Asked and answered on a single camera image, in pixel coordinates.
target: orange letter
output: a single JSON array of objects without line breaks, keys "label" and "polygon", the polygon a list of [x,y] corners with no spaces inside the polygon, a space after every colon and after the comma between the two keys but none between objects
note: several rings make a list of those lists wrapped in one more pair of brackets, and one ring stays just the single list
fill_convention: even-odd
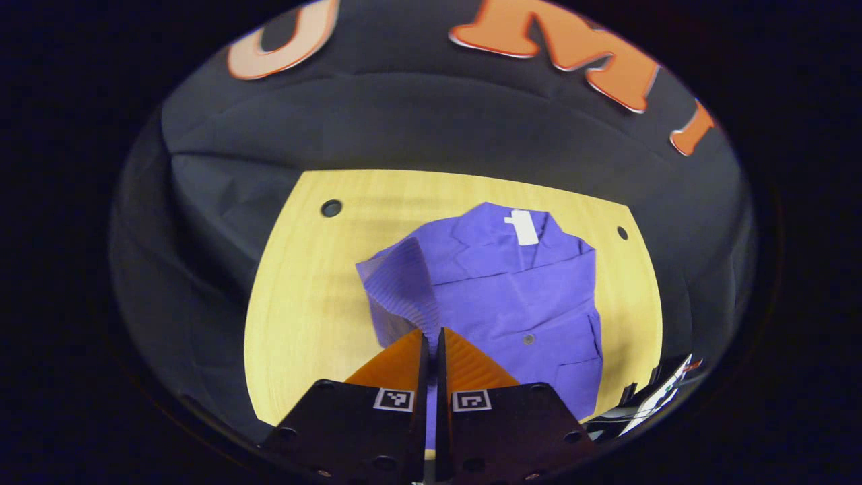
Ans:
[{"label": "orange letter", "polygon": [[541,0],[484,0],[476,20],[452,29],[449,38],[472,47],[511,57],[533,57],[539,46],[528,37],[535,19],[545,36],[551,62],[574,71],[603,57],[604,66],[590,69],[591,86],[619,104],[643,113],[659,65],[640,50],[603,30],[593,30],[580,17]]},{"label": "orange letter", "polygon": [[688,123],[682,129],[674,129],[671,132],[671,145],[679,150],[679,153],[690,156],[695,153],[695,147],[706,135],[706,132],[715,127],[712,117],[695,99],[697,110]]},{"label": "orange letter", "polygon": [[265,52],[260,48],[264,28],[239,39],[228,50],[228,70],[237,79],[261,79],[308,59],[329,40],[338,16],[339,0],[319,0],[304,6],[297,15],[297,28],[282,47]]}]

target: purple shirt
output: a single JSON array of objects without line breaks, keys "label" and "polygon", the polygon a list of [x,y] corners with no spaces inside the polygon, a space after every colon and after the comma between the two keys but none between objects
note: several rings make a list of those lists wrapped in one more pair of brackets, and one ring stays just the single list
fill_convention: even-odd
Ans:
[{"label": "purple shirt", "polygon": [[[441,326],[476,345],[519,382],[551,384],[577,419],[596,408],[602,341],[596,251],[542,211],[537,244],[521,246],[512,209],[483,203],[425,224],[356,265],[384,347],[422,329],[432,355]],[[428,392],[429,448],[435,388]]]}]

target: white tag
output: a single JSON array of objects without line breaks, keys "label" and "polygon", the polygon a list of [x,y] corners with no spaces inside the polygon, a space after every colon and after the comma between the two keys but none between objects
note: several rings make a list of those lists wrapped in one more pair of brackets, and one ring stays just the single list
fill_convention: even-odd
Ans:
[{"label": "white tag", "polygon": [[533,226],[533,218],[530,217],[530,211],[512,210],[512,217],[504,217],[503,221],[506,224],[515,226],[515,235],[518,236],[518,244],[521,246],[529,246],[530,244],[538,244],[539,237],[536,235],[536,228]]}]

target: wooden table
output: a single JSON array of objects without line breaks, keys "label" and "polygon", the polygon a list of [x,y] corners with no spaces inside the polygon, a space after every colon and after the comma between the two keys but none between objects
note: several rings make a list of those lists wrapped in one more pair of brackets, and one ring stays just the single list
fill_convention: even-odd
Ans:
[{"label": "wooden table", "polygon": [[[343,209],[324,217],[321,207],[330,199]],[[617,406],[626,386],[645,386],[659,363],[661,304],[647,247],[626,206],[471,175],[318,171],[303,173],[290,194],[254,281],[245,364],[258,418],[277,425],[314,381],[343,381],[381,350],[355,263],[424,223],[482,202],[550,211],[563,231],[596,249],[604,351],[596,414]]]}]

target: shirt sleeve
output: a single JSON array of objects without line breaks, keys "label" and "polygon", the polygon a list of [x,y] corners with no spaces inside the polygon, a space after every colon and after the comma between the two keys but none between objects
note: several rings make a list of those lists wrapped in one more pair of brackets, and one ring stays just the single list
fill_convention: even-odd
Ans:
[{"label": "shirt sleeve", "polygon": [[422,248],[408,237],[356,265],[372,310],[378,341],[387,347],[414,328],[433,353],[440,333],[440,308]]}]

